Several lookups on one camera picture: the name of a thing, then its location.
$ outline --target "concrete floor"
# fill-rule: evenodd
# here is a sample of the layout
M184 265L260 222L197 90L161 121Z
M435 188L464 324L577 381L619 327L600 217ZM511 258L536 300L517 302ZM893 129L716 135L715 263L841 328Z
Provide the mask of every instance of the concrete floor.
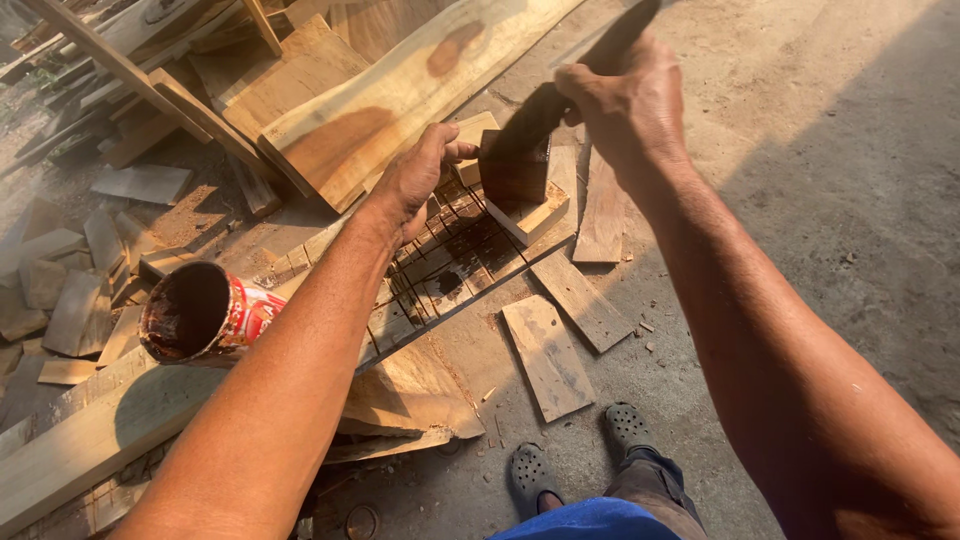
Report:
M505 121L624 3L587 0L457 118L490 110ZM704 177L811 307L960 450L960 0L688 0L663 10L653 28L681 60L687 143ZM0 94L2 162L42 125L27 84ZM576 141L569 129L555 137ZM221 149L175 136L146 161L188 166L196 180L174 210L131 212L205 258L223 249L217 259L241 274L263 264L251 246L282 254L332 219L291 205L227 235L227 221L244 211ZM39 165L3 179L0 230L35 193L62 204L69 218L86 216L107 199L87 190L97 170ZM194 230L197 215L212 224ZM717 422L656 242L633 208L624 253L636 258L582 270L628 319L656 332L594 356L564 320L595 405L549 426L535 412L499 316L502 306L543 292L518 276L422 338L459 369L474 397L497 386L489 402L476 401L490 433L496 414L503 431L496 438L508 450L483 439L453 457L428 450L394 458L389 469L323 498L314 537L343 538L344 519L359 503L379 510L381 539L479 539L507 528L517 517L504 466L522 441L546 445L569 501L599 495L612 478L599 417L617 400L646 413L660 447L684 468L712 538L781 537ZM652 354L647 341L656 345Z

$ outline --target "foot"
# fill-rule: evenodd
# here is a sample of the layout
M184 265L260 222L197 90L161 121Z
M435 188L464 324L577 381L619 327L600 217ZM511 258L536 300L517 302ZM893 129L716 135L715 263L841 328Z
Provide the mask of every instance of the foot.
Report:
M607 431L623 451L624 457L637 448L649 448L657 452L654 435L636 407L617 402L607 407L606 416Z
M546 452L535 443L521 444L510 458L510 485L523 519L564 505L557 475Z

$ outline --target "forearm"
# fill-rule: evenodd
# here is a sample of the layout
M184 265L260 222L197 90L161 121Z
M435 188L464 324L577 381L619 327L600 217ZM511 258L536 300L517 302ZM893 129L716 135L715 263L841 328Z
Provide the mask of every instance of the forearm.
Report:
M357 210L180 436L119 536L286 536L336 430L399 241L372 205Z
M960 499L946 479L960 474L956 456L809 309L692 165L661 173L635 199L724 431L784 530L869 535L886 528L877 516L893 528L955 527Z

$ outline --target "paint can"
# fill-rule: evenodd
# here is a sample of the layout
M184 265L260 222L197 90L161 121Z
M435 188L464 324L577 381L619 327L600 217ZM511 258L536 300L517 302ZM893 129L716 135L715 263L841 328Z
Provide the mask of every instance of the paint can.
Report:
M286 304L219 264L190 262L154 287L140 343L161 364L233 367Z

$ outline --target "wood board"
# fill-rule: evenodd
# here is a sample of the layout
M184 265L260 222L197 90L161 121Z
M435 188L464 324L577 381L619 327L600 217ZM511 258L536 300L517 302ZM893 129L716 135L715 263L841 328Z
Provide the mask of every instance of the wood board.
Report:
M369 69L268 126L258 144L337 211L581 0L462 0Z
M134 165L121 170L107 168L90 190L114 197L174 206L186 192L193 171L160 165Z
M590 149L587 206L577 234L574 262L620 262L626 194L616 182L613 167Z
M554 253L531 266L531 270L598 353L606 352L634 331L634 325L587 281L564 253Z
M503 307L527 380L547 423L596 401L560 313L534 295Z

